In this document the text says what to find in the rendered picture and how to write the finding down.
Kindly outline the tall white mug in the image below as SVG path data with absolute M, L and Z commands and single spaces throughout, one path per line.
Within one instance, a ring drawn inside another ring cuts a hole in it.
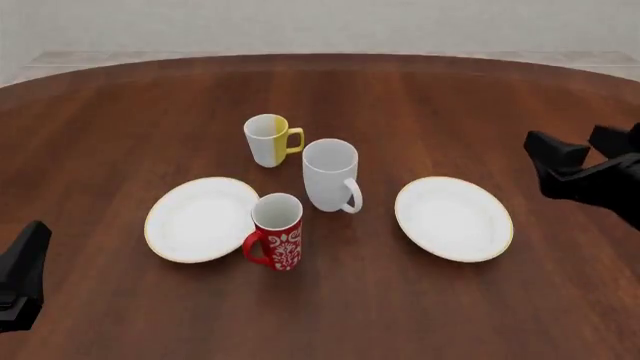
M 323 212 L 362 209 L 363 195 L 356 182 L 358 152 L 344 140 L 315 140 L 303 151 L 303 180 L 311 203 Z

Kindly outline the white plate with gold rim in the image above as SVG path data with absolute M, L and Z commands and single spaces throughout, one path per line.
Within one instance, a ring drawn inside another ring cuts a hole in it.
M 240 248 L 255 230 L 259 195 L 238 179 L 206 177 L 164 194 L 150 209 L 144 237 L 154 254 L 174 263 L 204 263 Z
M 400 229 L 419 248 L 459 263 L 480 263 L 503 254 L 514 225 L 506 207 L 489 191 L 463 179 L 427 176 L 396 196 Z

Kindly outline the red patterned mug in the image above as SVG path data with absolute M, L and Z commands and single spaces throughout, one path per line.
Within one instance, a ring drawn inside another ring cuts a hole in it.
M 251 210 L 255 230 L 242 244 L 244 257 L 276 271 L 293 269 L 302 256 L 301 202 L 290 194 L 273 193 Z

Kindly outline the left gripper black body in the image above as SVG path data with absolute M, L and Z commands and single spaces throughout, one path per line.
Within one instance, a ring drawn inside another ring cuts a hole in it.
M 10 287 L 0 283 L 0 333 L 28 331 L 44 305 L 42 283 Z

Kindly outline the white and yellow mug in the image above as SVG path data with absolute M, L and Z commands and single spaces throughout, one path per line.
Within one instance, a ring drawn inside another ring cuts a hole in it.
M 254 161 L 262 167 L 281 164 L 287 155 L 302 152 L 305 135 L 302 128 L 290 128 L 287 120 L 275 114 L 260 114 L 248 119 L 243 126 Z M 289 148 L 288 138 L 298 134 L 300 145 Z

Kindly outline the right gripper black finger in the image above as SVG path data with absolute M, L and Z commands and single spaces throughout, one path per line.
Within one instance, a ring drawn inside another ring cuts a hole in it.
M 567 143 L 542 131 L 528 131 L 524 149 L 533 161 L 555 170 L 581 168 L 588 155 L 588 146 Z
M 588 143 L 607 159 L 629 153 L 640 154 L 640 122 L 629 130 L 595 125 Z

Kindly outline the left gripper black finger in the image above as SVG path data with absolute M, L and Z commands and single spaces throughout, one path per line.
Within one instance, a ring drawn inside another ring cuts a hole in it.
M 44 299 L 44 263 L 52 231 L 42 221 L 31 221 L 0 254 L 0 292 Z

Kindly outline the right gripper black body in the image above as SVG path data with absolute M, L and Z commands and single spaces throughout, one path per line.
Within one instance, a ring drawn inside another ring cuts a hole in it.
M 640 222 L 640 153 L 628 153 L 592 167 L 552 168 L 535 162 L 544 197 L 571 200 Z

